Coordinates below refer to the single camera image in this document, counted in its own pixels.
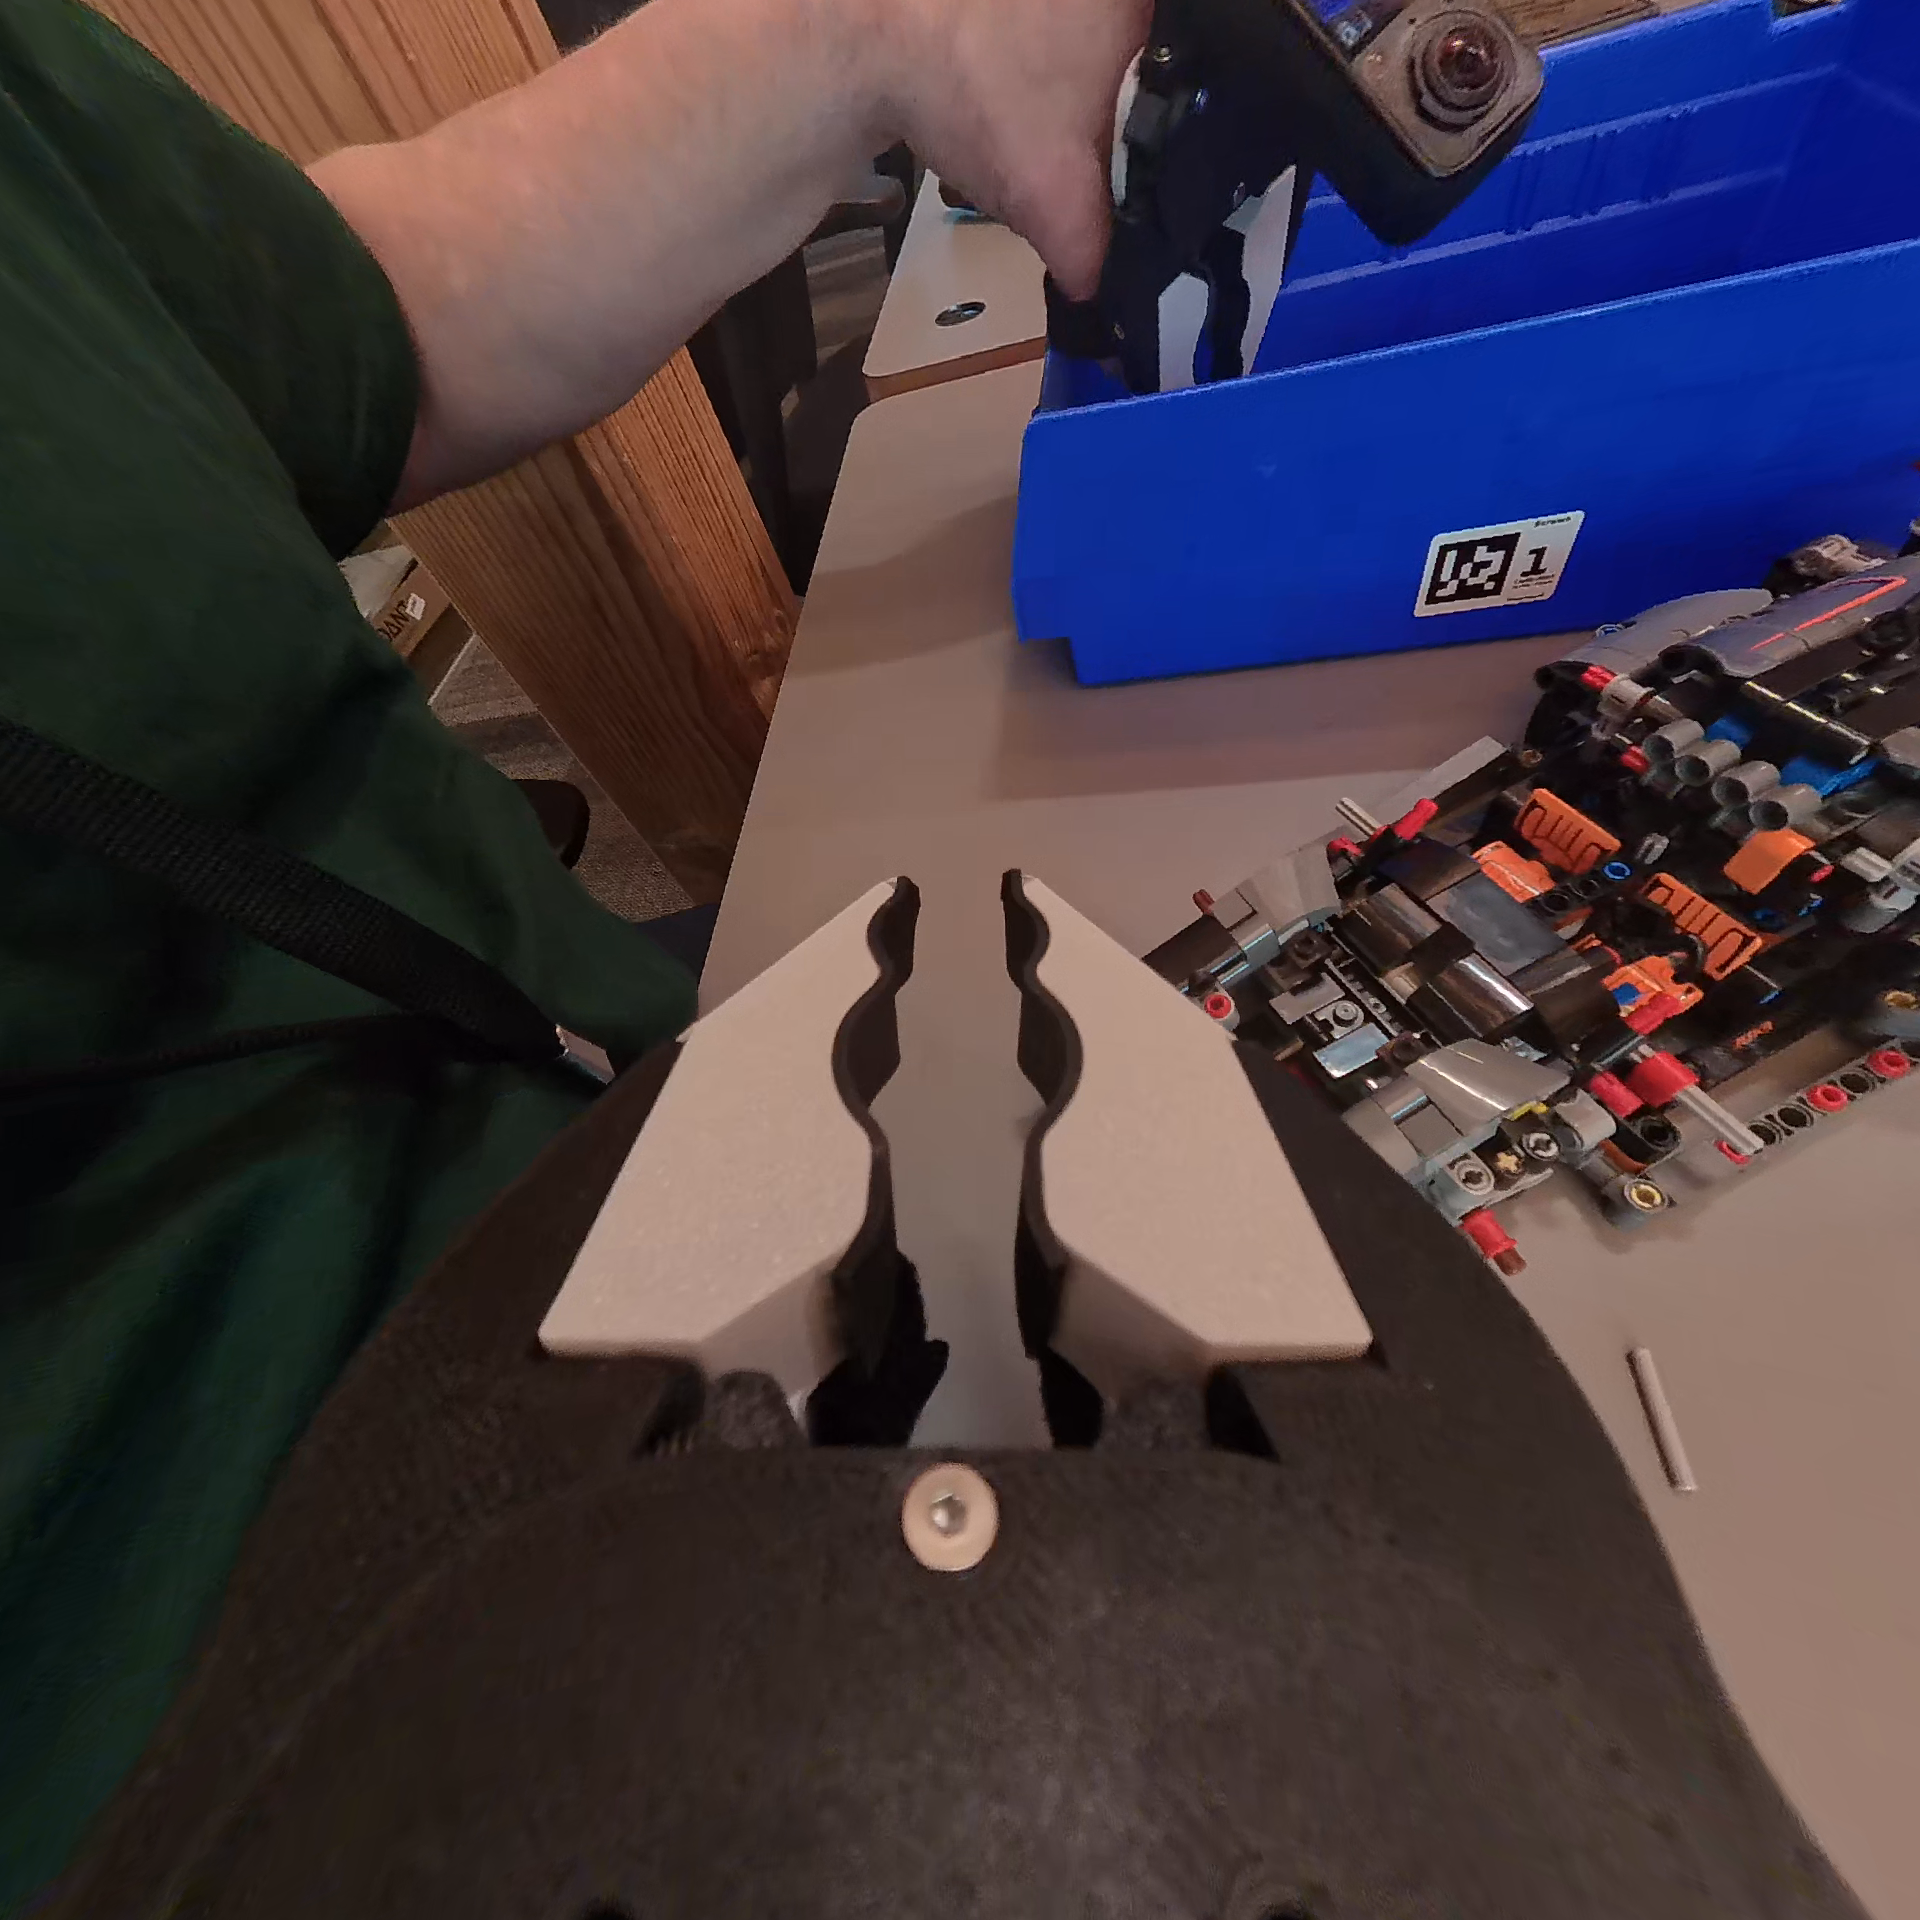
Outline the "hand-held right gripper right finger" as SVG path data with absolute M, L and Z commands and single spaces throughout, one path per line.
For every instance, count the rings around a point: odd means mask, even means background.
M 1246 1052 L 1026 871 L 1001 874 L 1022 1146 L 1015 1303 L 1066 1367 L 1346 1362 L 1368 1319 L 1282 1152 Z

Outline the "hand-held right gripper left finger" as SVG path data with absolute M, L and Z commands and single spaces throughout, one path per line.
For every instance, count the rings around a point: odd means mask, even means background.
M 901 1292 L 876 1093 L 922 893 L 871 885 L 706 1011 L 552 1299 L 563 1359 L 876 1367 Z

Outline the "blue plastic bin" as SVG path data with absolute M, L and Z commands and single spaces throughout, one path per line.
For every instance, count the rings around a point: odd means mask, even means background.
M 1315 187 L 1246 378 L 1048 354 L 1012 599 L 1083 684 L 1575 634 L 1915 519 L 1915 5 L 1543 51 L 1416 248 Z

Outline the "person's left forearm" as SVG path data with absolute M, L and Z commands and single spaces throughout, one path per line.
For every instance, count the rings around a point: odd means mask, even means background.
M 630 401 L 949 84 L 957 5 L 643 5 L 436 128 L 306 178 L 389 278 L 413 510 Z

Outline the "partly built lego car model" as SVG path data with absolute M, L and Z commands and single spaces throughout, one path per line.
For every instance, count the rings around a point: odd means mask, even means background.
M 1915 531 L 1824 535 L 1533 677 L 1402 801 L 1146 966 L 1291 1065 L 1477 1253 L 1558 1172 L 1612 1224 L 1915 1079 Z

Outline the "white lego axle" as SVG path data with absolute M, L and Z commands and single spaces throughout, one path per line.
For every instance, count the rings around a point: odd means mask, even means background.
M 1626 1364 L 1667 1490 L 1674 1495 L 1694 1495 L 1698 1476 L 1654 1355 L 1647 1346 L 1634 1346 L 1626 1348 Z

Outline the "person's left hand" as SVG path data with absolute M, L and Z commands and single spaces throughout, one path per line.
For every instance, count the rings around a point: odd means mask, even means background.
M 876 5 L 881 123 L 1090 302 L 1112 228 L 1112 119 L 1150 5 Z

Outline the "person's green shirt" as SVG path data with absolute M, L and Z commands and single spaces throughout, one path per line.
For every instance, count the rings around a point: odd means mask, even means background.
M 3 5 L 3 718 L 638 1059 L 689 973 L 338 579 L 413 412 L 391 285 L 289 160 L 87 7 Z M 3 1104 L 3 1916 L 151 1743 L 363 1338 L 592 1098 L 383 1036 Z

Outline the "wooden post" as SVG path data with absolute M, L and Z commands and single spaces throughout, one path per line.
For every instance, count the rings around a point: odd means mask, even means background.
M 557 62 L 540 5 L 102 12 L 298 165 L 420 135 Z M 800 605 L 689 354 L 397 529 L 665 871 L 720 903 Z

